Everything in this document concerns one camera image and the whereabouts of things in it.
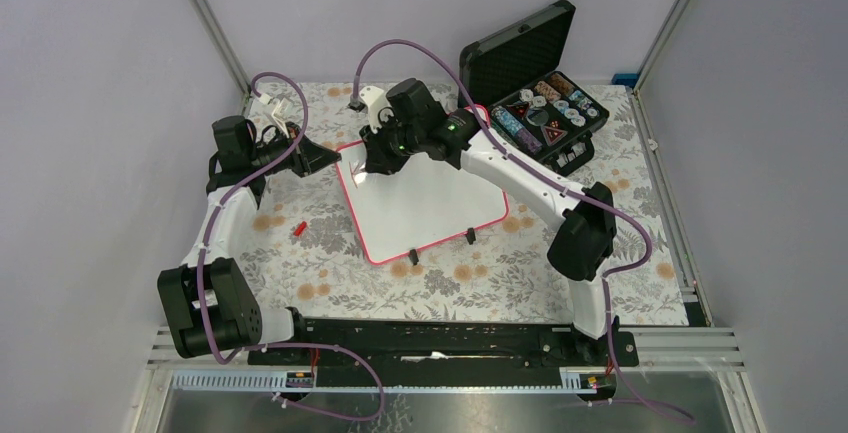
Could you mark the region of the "pink framed whiteboard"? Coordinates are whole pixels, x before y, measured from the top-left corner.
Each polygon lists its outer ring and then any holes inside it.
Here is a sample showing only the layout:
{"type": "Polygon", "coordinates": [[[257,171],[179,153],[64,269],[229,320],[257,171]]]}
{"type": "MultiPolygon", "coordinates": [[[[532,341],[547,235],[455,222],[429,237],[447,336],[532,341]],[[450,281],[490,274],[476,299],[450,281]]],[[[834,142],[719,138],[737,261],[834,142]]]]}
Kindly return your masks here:
{"type": "Polygon", "coordinates": [[[426,155],[411,157],[394,175],[352,176],[351,162],[364,163],[362,141],[337,149],[337,176],[350,208],[365,259],[381,265],[485,228],[509,214],[506,194],[493,184],[426,155]]]}

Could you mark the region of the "red marker cap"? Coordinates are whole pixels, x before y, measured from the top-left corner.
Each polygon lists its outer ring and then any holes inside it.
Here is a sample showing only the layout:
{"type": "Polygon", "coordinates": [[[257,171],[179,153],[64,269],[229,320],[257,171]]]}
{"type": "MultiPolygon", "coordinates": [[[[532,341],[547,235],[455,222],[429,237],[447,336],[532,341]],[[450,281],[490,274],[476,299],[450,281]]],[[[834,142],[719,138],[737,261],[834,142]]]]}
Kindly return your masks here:
{"type": "Polygon", "coordinates": [[[301,222],[301,223],[300,223],[300,224],[296,227],[296,229],[293,231],[293,235],[294,235],[295,237],[300,237],[300,236],[301,236],[301,235],[305,232],[305,230],[306,230],[307,226],[308,226],[307,222],[306,222],[306,221],[302,221],[302,222],[301,222]]]}

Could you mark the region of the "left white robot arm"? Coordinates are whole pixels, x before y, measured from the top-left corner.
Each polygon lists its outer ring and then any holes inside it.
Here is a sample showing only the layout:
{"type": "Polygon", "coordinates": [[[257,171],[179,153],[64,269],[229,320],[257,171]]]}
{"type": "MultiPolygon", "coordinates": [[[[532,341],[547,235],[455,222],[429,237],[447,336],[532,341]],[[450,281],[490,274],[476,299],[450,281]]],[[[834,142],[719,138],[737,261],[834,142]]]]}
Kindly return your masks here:
{"type": "Polygon", "coordinates": [[[246,117],[228,116],[214,122],[212,132],[217,150],[208,165],[204,221],[182,263],[157,279],[171,338],[182,358],[266,340],[261,308],[237,262],[266,179],[286,170],[307,177],[341,159],[292,122],[258,130],[246,117]]]}

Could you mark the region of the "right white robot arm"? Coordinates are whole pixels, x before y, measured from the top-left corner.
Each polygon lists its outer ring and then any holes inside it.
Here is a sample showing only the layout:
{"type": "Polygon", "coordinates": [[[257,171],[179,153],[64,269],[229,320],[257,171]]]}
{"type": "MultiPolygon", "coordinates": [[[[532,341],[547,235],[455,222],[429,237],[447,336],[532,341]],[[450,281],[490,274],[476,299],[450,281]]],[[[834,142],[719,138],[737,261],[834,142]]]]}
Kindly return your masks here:
{"type": "Polygon", "coordinates": [[[447,113],[419,80],[388,91],[367,86],[351,106],[368,115],[361,132],[366,171],[391,175],[408,158],[425,154],[477,176],[523,202],[555,237],[547,252],[551,267],[569,282],[575,355],[597,365],[613,351],[599,269],[610,257],[617,233],[609,190],[585,188],[541,167],[488,126],[477,107],[447,113]]]}

